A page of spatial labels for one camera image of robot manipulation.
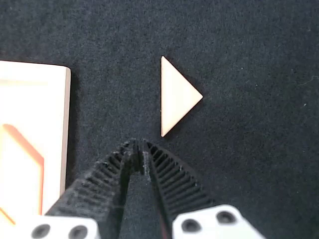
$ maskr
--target screw hole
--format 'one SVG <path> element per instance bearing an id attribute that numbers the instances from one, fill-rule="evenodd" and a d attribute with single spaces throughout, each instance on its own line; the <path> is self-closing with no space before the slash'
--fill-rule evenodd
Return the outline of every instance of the screw hole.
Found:
<path id="1" fill-rule="evenodd" d="M 216 217 L 221 224 L 230 224 L 236 222 L 235 216 L 227 211 L 219 212 Z"/>
<path id="2" fill-rule="evenodd" d="M 195 233 L 201 230 L 200 224 L 194 219 L 187 219 L 181 224 L 184 232 Z"/>
<path id="3" fill-rule="evenodd" d="M 88 234 L 85 226 L 76 226 L 69 233 L 69 239 L 84 239 Z"/>
<path id="4" fill-rule="evenodd" d="M 31 237 L 34 239 L 44 238 L 49 234 L 50 228 L 49 224 L 38 225 L 35 229 L 33 229 Z"/>

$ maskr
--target dark felt background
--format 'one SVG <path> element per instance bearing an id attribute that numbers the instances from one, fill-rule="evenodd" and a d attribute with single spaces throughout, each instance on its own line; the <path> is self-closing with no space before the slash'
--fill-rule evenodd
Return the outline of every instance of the dark felt background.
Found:
<path id="1" fill-rule="evenodd" d="M 160 137 L 160 57 L 204 95 Z M 0 0 L 0 59 L 72 70 L 67 186 L 129 137 L 166 147 L 269 239 L 319 227 L 317 0 Z M 159 238 L 134 176 L 121 238 Z"/>

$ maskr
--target wooden triangle piece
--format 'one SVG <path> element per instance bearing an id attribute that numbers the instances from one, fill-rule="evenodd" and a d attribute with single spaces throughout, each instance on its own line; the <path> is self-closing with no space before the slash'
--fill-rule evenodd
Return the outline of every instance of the wooden triangle piece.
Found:
<path id="1" fill-rule="evenodd" d="M 203 96 L 175 67 L 161 58 L 161 136 L 164 137 Z"/>

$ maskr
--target black fabric surface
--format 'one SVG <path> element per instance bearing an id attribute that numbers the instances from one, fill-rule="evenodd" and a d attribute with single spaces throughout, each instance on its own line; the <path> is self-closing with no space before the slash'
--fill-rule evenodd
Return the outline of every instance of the black fabric surface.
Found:
<path id="1" fill-rule="evenodd" d="M 204 96 L 165 138 L 162 55 Z M 267 238 L 319 232 L 317 0 L 0 0 L 0 59 L 71 68 L 67 186 L 144 137 Z M 160 238 L 150 195 L 133 177 L 121 238 Z"/>

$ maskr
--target white triangle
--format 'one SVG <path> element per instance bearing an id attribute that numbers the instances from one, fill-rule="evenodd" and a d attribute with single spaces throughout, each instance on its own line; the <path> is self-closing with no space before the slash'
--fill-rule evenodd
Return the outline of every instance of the white triangle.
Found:
<path id="1" fill-rule="evenodd" d="M 203 96 L 187 79 L 161 58 L 161 136 L 164 137 Z"/>

